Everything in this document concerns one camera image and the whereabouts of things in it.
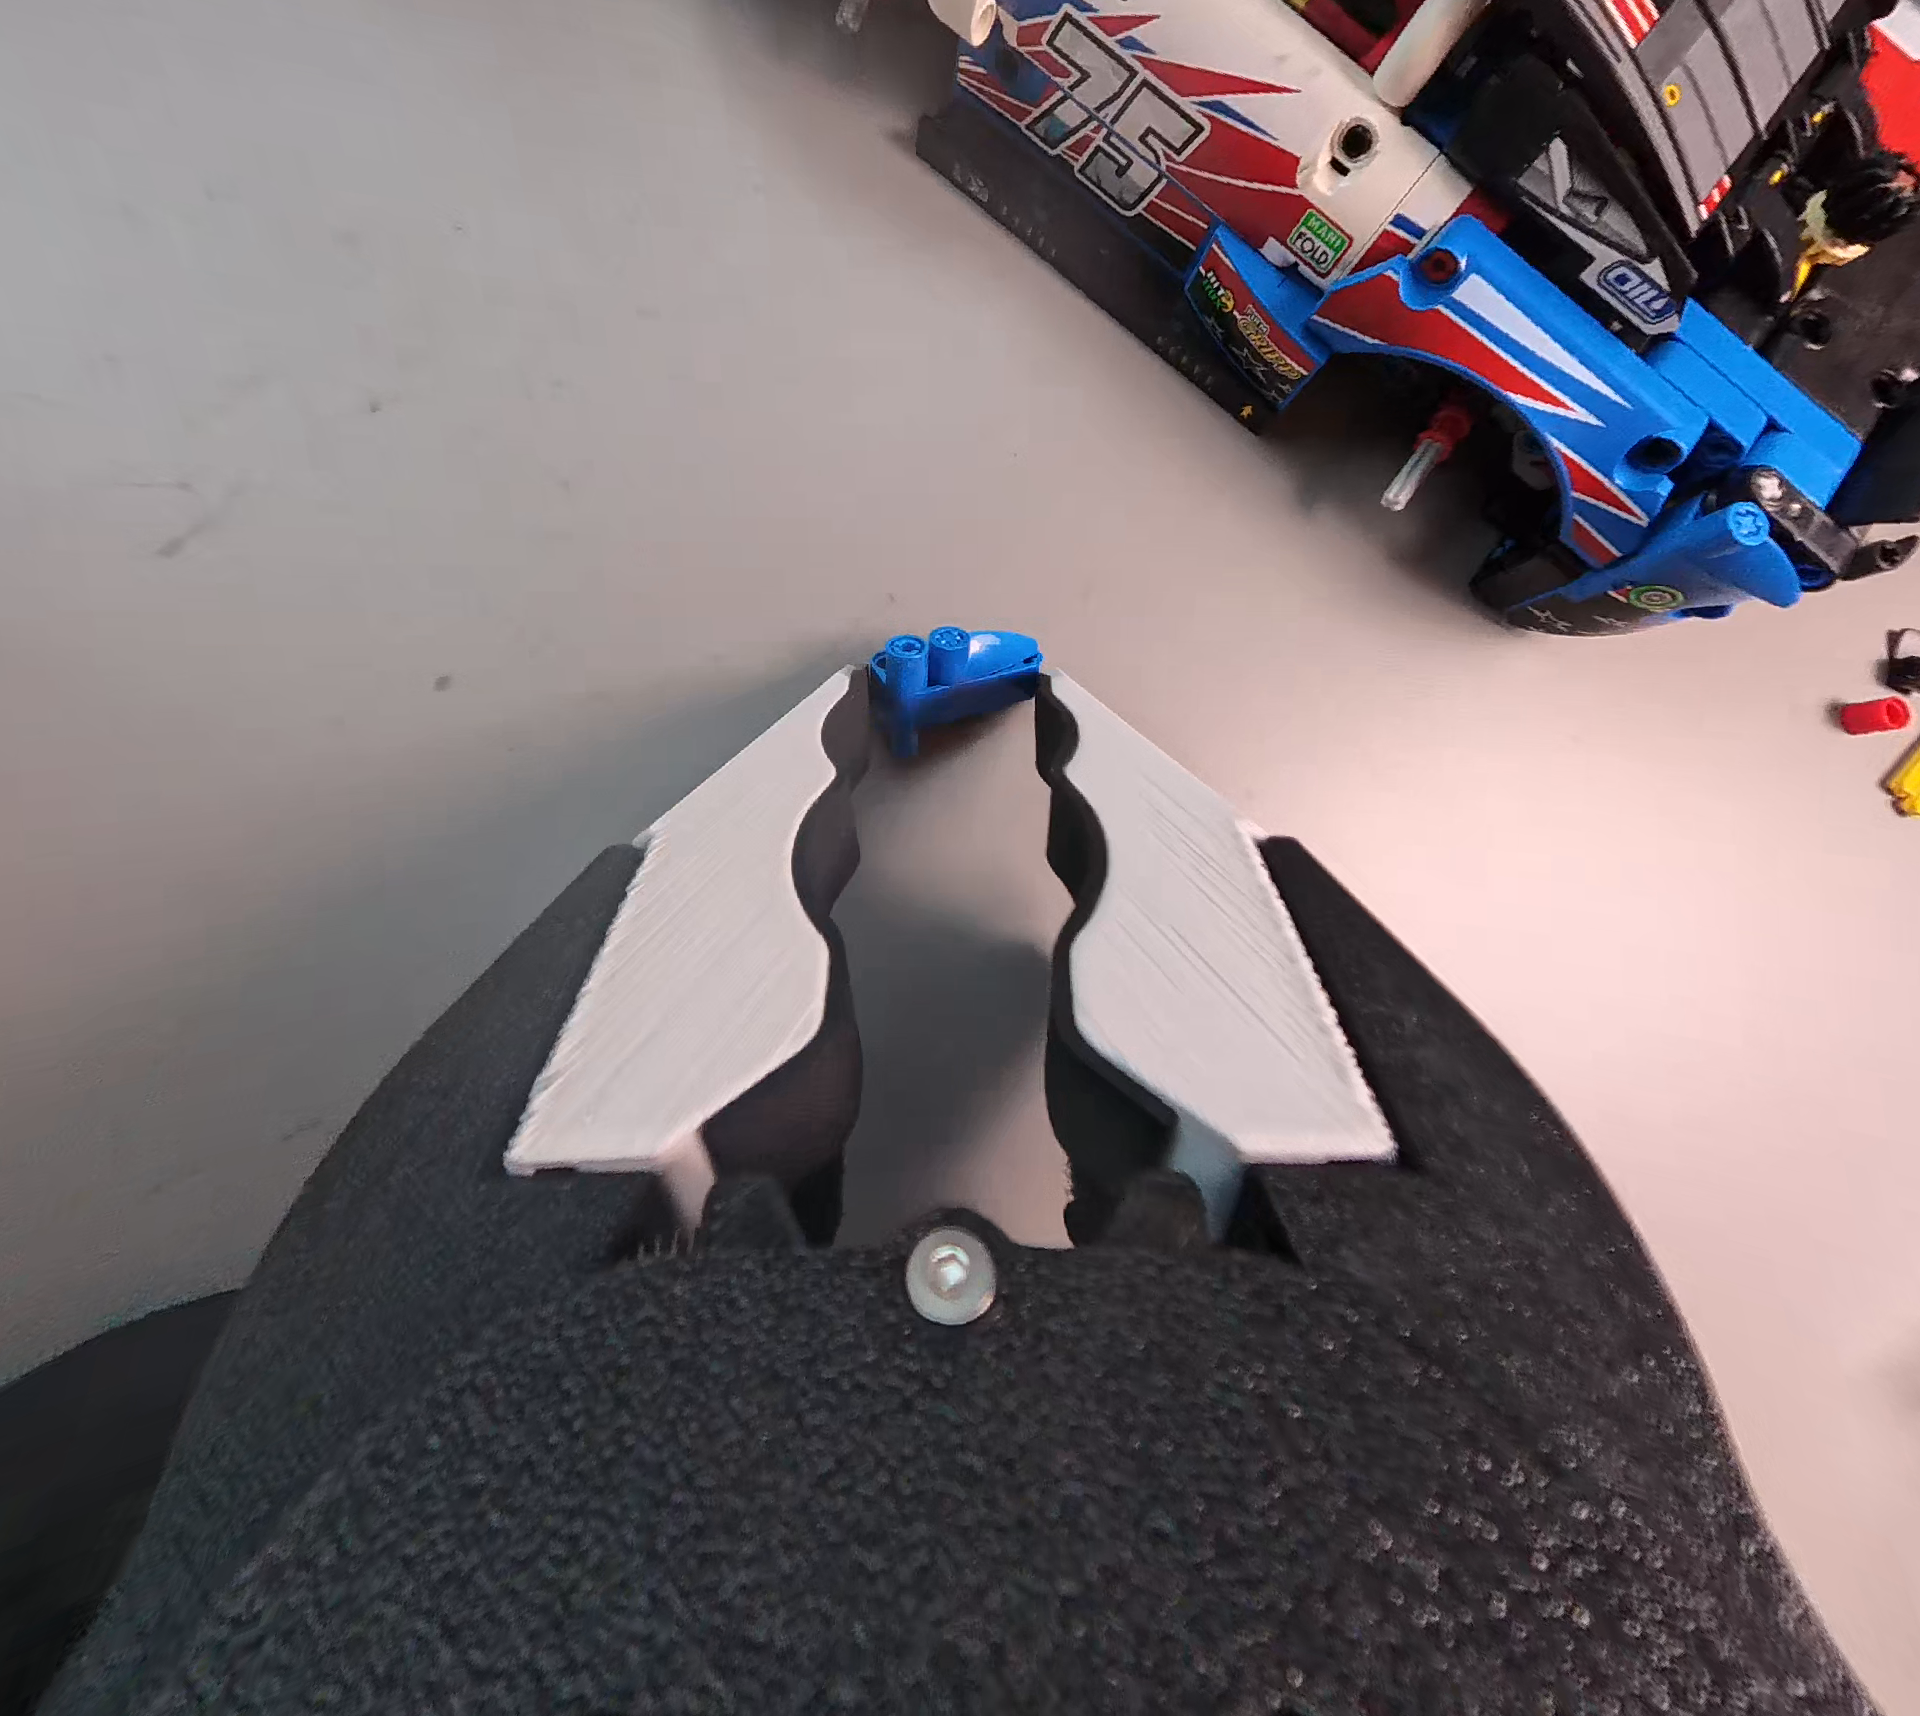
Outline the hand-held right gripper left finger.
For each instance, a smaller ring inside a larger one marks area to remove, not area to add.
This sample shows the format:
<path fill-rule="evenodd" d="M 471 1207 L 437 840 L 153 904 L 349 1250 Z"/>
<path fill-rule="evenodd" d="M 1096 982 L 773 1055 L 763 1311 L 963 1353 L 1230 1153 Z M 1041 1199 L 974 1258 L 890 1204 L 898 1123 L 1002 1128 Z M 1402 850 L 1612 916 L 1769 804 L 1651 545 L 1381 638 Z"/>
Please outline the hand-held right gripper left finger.
<path fill-rule="evenodd" d="M 644 830 L 507 1173 L 654 1173 L 685 1229 L 719 1184 L 764 1173 L 803 1231 L 839 1229 L 863 1041 L 834 906 L 868 750 L 846 665 Z"/>

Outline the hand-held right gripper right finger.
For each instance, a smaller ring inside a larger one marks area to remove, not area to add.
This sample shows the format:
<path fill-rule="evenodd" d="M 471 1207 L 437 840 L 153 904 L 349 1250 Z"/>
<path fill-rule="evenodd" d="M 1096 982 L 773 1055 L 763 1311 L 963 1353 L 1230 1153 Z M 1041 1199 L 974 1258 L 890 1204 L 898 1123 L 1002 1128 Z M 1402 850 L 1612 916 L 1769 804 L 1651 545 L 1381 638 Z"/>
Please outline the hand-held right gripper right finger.
<path fill-rule="evenodd" d="M 1054 943 L 1046 1109 L 1080 1226 L 1141 1170 L 1183 1173 L 1210 1238 L 1251 1170 L 1398 1158 L 1264 833 L 1066 672 L 1035 697 Z"/>

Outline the blue brick connector piece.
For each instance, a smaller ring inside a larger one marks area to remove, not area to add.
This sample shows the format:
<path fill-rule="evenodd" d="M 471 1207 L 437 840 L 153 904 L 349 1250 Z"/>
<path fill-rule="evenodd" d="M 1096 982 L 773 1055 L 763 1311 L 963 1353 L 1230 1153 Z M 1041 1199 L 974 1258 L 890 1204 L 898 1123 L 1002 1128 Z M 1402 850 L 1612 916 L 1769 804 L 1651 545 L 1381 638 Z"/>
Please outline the blue brick connector piece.
<path fill-rule="evenodd" d="M 874 719 L 897 762 L 919 755 L 922 735 L 1034 697 L 1044 653 L 1013 630 L 934 628 L 895 635 L 868 660 Z"/>

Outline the toy brick race car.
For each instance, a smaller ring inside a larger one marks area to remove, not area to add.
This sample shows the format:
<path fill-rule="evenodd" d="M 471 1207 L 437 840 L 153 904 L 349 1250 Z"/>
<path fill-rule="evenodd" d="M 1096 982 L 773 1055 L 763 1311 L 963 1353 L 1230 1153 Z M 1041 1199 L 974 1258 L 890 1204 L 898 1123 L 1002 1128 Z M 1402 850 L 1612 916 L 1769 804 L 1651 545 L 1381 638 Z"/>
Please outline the toy brick race car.
<path fill-rule="evenodd" d="M 1386 508 L 1505 438 L 1505 623 L 1917 553 L 1900 0 L 903 1 L 956 37 L 920 157 L 1218 406 L 1388 365 L 1425 416 Z"/>

